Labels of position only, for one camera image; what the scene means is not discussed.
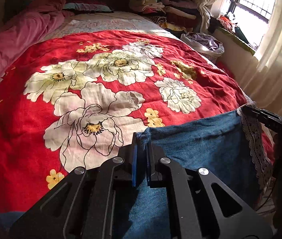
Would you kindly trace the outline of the blue denim pants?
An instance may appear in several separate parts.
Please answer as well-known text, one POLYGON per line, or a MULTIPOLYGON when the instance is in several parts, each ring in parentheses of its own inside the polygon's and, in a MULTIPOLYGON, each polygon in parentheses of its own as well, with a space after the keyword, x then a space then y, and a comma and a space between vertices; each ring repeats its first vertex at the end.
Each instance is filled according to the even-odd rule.
MULTIPOLYGON (((171 238, 166 189, 147 184, 149 142, 184 168, 207 168, 253 210, 271 177, 260 123, 241 109, 136 135, 136 184, 116 190, 111 238, 171 238)), ((0 214, 0 224, 9 232, 23 214, 0 214)))

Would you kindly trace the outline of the clutter on window sill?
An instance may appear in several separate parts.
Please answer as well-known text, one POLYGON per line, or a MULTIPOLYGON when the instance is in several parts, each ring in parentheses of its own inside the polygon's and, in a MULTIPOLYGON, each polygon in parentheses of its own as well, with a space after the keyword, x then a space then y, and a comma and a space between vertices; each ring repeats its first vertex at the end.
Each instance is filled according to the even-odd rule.
POLYGON ((214 18, 210 14, 209 18, 208 32, 210 34, 214 36, 215 32, 218 30, 245 51, 251 53, 252 55, 256 53, 250 42, 241 31, 240 27, 230 21, 228 17, 226 17, 225 15, 220 15, 217 18, 214 18))

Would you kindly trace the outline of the pink quilt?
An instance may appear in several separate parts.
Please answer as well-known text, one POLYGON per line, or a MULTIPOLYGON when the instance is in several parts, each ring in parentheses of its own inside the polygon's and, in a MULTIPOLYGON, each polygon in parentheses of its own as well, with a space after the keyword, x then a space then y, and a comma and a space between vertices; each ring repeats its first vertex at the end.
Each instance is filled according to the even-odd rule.
POLYGON ((52 33, 71 15, 66 0, 34 0, 0 30, 0 77, 30 46, 52 33))

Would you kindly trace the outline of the patterned pillow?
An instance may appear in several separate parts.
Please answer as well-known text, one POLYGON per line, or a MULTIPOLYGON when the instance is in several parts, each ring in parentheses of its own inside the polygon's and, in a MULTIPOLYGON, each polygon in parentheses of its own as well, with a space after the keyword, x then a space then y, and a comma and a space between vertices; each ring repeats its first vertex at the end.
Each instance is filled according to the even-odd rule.
POLYGON ((79 3, 70 2, 63 6, 64 11, 70 11, 74 14, 95 14, 95 13, 113 13, 114 10, 108 5, 100 2, 79 3))

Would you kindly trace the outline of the red floral bedspread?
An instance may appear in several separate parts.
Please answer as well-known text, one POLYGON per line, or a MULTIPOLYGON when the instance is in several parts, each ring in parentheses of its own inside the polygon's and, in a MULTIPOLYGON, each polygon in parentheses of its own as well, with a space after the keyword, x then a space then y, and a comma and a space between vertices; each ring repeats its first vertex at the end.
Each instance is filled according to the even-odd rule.
POLYGON ((0 80, 0 214, 28 210, 135 132, 235 111, 247 96, 166 31, 104 30, 32 45, 0 80))

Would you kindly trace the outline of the cream curtain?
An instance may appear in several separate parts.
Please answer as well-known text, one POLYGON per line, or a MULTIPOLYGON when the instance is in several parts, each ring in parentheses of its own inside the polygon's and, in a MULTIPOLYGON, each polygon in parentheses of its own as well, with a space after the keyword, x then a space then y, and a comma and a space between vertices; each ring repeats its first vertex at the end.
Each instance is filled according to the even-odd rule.
MULTIPOLYGON (((209 15, 214 18, 225 15, 225 0, 195 2, 203 16, 202 30, 208 32, 209 15)), ((238 19, 232 14, 225 16, 240 27, 256 53, 245 51, 217 30, 214 37, 225 49, 221 62, 259 107, 282 115, 282 0, 275 0, 268 23, 254 16, 244 15, 238 19)))

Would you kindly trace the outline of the pile of folded clothes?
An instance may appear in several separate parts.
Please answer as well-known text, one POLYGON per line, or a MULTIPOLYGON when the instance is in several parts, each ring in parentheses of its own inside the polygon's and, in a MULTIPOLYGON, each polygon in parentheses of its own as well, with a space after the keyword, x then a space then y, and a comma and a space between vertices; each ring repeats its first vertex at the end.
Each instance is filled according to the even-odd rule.
POLYGON ((198 31, 202 22, 193 0, 130 0, 129 7, 175 36, 198 31))

